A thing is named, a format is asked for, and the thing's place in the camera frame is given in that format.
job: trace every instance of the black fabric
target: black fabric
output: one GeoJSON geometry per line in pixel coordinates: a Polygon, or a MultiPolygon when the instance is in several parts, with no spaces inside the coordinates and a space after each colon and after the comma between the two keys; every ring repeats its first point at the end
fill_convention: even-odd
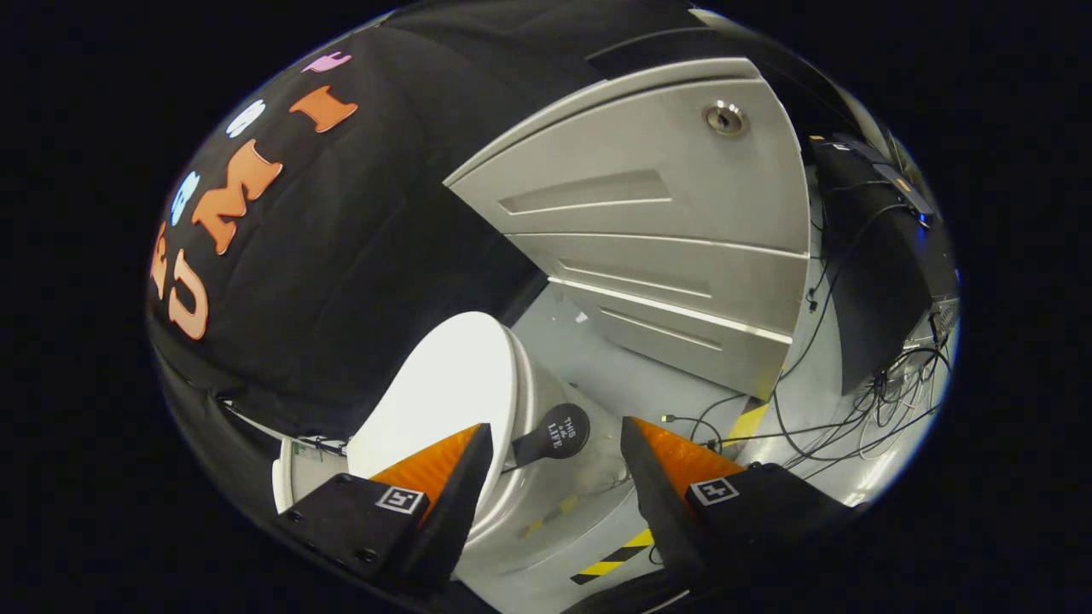
{"type": "MultiPolygon", "coordinates": [[[[348,437],[430,329],[467,310],[511,324],[521,311],[513,300],[544,283],[443,178],[535,110],[598,81],[584,56],[682,23],[693,17],[675,2],[426,3],[304,57],[240,102],[179,174],[201,184],[166,229],[168,285],[185,249],[210,316],[204,336],[188,339],[150,283],[165,359],[272,428],[348,437]],[[300,72],[335,50],[352,60],[300,72]],[[287,109],[323,85],[359,109],[317,134],[287,109]],[[263,114],[228,139],[230,120],[257,99],[263,114]],[[249,139],[284,169],[217,256],[189,216],[206,189],[225,185],[228,160],[249,139]]],[[[185,287],[179,295],[192,303],[185,287]]]]}

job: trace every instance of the toilet seat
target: toilet seat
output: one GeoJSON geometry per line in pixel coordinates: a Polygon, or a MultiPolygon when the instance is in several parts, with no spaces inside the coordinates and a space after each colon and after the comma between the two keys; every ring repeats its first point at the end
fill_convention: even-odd
{"type": "Polygon", "coordinates": [[[533,399],[530,381],[518,375],[526,358],[513,344],[519,341],[500,322],[479,311],[460,314],[432,329],[345,447],[349,473],[370,479],[464,428],[488,423],[492,461],[476,507],[480,522],[486,505],[496,501],[490,495],[511,447],[513,424],[533,399]]]}

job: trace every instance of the yellow caution stripe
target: yellow caution stripe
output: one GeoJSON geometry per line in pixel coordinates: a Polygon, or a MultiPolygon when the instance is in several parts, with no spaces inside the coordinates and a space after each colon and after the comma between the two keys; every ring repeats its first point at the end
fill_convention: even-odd
{"type": "Polygon", "coordinates": [[[572,578],[570,579],[573,582],[577,582],[578,585],[586,585],[587,582],[591,582],[595,578],[598,578],[600,576],[603,576],[605,574],[609,574],[610,571],[614,571],[618,567],[621,567],[624,563],[626,563],[630,558],[633,558],[634,556],[638,555],[638,553],[651,546],[652,544],[653,544],[652,531],[645,529],[644,531],[638,533],[636,538],[626,542],[626,545],[606,555],[605,557],[603,557],[602,560],[590,566],[580,574],[572,576],[572,578]]]}
{"type": "Polygon", "coordinates": [[[579,500],[580,500],[580,495],[577,494],[569,495],[568,497],[565,498],[565,500],[557,504],[557,507],[551,509],[549,513],[547,513],[543,518],[539,518],[538,520],[535,520],[531,524],[524,527],[524,529],[520,531],[517,538],[522,540],[527,535],[530,535],[531,533],[534,533],[535,531],[542,529],[543,524],[546,524],[547,522],[554,520],[558,516],[561,516],[562,513],[566,513],[570,511],[572,508],[577,507],[577,501],[579,500]]]}
{"type": "MultiPolygon", "coordinates": [[[[736,418],[736,423],[732,425],[732,430],[725,439],[735,439],[737,437],[750,437],[755,435],[758,430],[758,425],[762,422],[762,416],[765,415],[765,410],[770,408],[770,403],[762,403],[753,397],[747,401],[747,406],[744,408],[744,413],[739,414],[736,418]]],[[[725,441],[724,447],[734,446],[736,444],[744,444],[744,441],[725,441]]]]}

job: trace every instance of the white toilet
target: white toilet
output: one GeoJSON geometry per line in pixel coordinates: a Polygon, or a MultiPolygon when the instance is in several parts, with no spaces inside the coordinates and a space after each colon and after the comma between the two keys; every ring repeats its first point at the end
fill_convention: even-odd
{"type": "Polygon", "coordinates": [[[629,494],[621,421],[536,365],[487,314],[460,314],[417,344],[345,448],[348,472],[371,477],[477,423],[492,434],[492,462],[455,575],[474,577],[541,562],[583,535],[629,494]],[[582,408],[587,442],[567,459],[514,464],[511,441],[561,403],[582,408]]]}

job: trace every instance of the floor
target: floor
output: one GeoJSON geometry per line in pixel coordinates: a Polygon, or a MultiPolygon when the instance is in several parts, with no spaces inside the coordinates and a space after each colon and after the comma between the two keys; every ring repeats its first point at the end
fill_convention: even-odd
{"type": "MultiPolygon", "coordinates": [[[[815,219],[819,219],[818,210],[815,212],[815,219]]],[[[819,233],[812,228],[812,253],[819,253],[818,241],[819,233]]],[[[821,269],[821,260],[810,261],[809,287],[819,279],[821,269]]],[[[816,296],[821,299],[826,298],[826,294],[827,281],[823,280],[816,296]]],[[[802,306],[797,333],[794,335],[786,364],[796,362],[818,321],[818,310],[812,314],[808,311],[806,304],[802,306]]],[[[547,287],[538,296],[512,331],[535,361],[618,415],[633,415],[657,423],[663,414],[697,417],[714,401],[735,393],[722,386],[614,345],[591,326],[579,307],[566,299],[560,291],[553,286],[547,287]]],[[[954,359],[958,342],[957,328],[948,343],[948,355],[951,359],[954,359]]],[[[842,422],[850,415],[854,397],[842,397],[840,393],[840,365],[838,317],[832,303],[807,357],[778,387],[778,404],[787,430],[842,422]]],[[[892,429],[910,424],[912,420],[921,416],[924,410],[935,405],[942,398],[947,382],[948,373],[940,366],[930,385],[922,387],[916,409],[901,405],[895,409],[893,418],[886,423],[885,428],[870,422],[865,429],[858,428],[818,454],[839,458],[853,452],[862,442],[875,441],[892,429]]],[[[907,397],[906,402],[910,403],[912,400],[907,397]]],[[[744,397],[717,405],[707,420],[727,437],[747,401],[748,398],[744,397]]],[[[865,458],[855,456],[841,461],[809,481],[846,505],[875,499],[913,457],[931,421],[933,416],[919,420],[890,437],[877,449],[867,452],[865,458]]],[[[693,423],[680,421],[661,426],[689,436],[693,423]]],[[[771,405],[762,414],[753,434],[780,432],[776,412],[771,405]]],[[[794,436],[793,441],[798,447],[808,449],[806,446],[827,435],[829,432],[826,430],[800,434],[794,436]]],[[[711,433],[700,427],[699,438],[711,438],[711,433]]],[[[739,450],[734,451],[732,456],[740,464],[753,461],[784,464],[795,456],[793,447],[784,437],[756,439],[737,446],[739,450]]],[[[829,463],[805,460],[793,467],[792,471],[797,475],[808,476],[827,464],[829,463]]]]}
{"type": "MultiPolygon", "coordinates": [[[[814,214],[818,220],[818,212],[814,211],[814,214]]],[[[819,233],[812,231],[812,253],[819,253],[819,233]]],[[[821,264],[818,259],[810,260],[809,287],[819,280],[821,264]]],[[[822,299],[826,294],[824,282],[816,296],[822,299]]],[[[818,320],[819,314],[809,312],[805,304],[799,314],[787,365],[796,362],[816,330],[818,320]]],[[[555,286],[547,287],[534,300],[512,327],[512,331],[534,361],[619,416],[632,415],[656,423],[661,423],[660,418],[664,414],[697,417],[713,402],[735,394],[733,390],[614,345],[555,286]]],[[[958,334],[957,329],[948,343],[948,355],[952,361],[958,346],[958,334]]],[[[842,397],[840,393],[840,365],[838,318],[832,304],[807,357],[778,387],[776,397],[786,430],[842,422],[850,415],[854,397],[842,397]]],[[[931,380],[933,386],[927,390],[922,389],[916,409],[900,405],[885,428],[869,424],[863,437],[858,428],[820,453],[829,458],[848,456],[862,441],[868,444],[900,427],[900,416],[902,425],[909,424],[942,398],[947,381],[948,374],[941,366],[931,380]]],[[[737,423],[748,406],[748,401],[749,398],[743,397],[720,404],[710,412],[707,420],[725,437],[729,436],[734,427],[738,428],[744,424],[749,425],[744,429],[748,435],[780,434],[778,414],[772,405],[767,405],[764,410],[751,409],[747,413],[749,420],[737,423]],[[760,416],[757,423],[755,416],[760,416]]],[[[929,416],[914,423],[879,448],[870,450],[865,458],[854,454],[833,465],[806,460],[793,465],[791,471],[807,477],[809,483],[843,504],[856,505],[873,500],[905,468],[927,434],[931,421],[933,417],[929,416]],[[828,465],[829,469],[811,476],[817,470],[828,465]]],[[[689,436],[693,423],[679,421],[661,423],[661,426],[689,436]]],[[[808,449],[808,446],[828,434],[827,430],[817,430],[796,435],[794,441],[808,449]]],[[[707,430],[699,438],[710,436],[711,433],[707,430]]],[[[739,464],[760,461],[788,467],[786,463],[795,456],[794,449],[783,436],[753,439],[737,446],[738,449],[729,448],[725,452],[739,464]]],[[[637,493],[631,491],[608,517],[592,527],[572,545],[541,563],[499,577],[487,575],[466,580],[475,592],[500,612],[555,614],[603,589],[660,569],[660,563],[653,563],[652,547],[646,546],[625,564],[606,564],[610,569],[593,581],[578,585],[571,579],[573,575],[584,575],[592,570],[601,572],[604,564],[596,562],[617,548],[633,543],[633,540],[640,540],[646,527],[637,507],[637,493]]]]}

